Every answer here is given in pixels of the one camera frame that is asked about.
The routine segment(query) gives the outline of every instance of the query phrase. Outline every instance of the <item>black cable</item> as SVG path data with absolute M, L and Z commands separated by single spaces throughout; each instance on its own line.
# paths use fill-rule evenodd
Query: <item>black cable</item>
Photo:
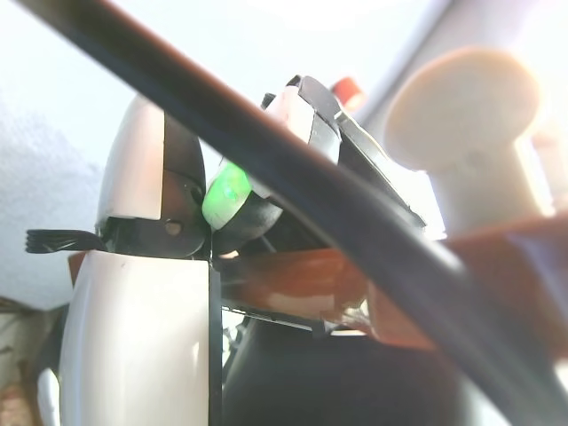
M 386 196 L 340 170 L 107 1 L 20 0 L 340 248 L 515 425 L 568 424 L 550 360 L 447 249 Z

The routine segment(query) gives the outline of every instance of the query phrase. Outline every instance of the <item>cable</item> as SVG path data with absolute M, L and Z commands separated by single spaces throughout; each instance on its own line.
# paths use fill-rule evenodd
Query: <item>cable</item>
M 451 356 L 515 425 L 565 425 L 551 362 L 457 257 L 107 1 L 20 0 L 231 161 L 341 249 Z

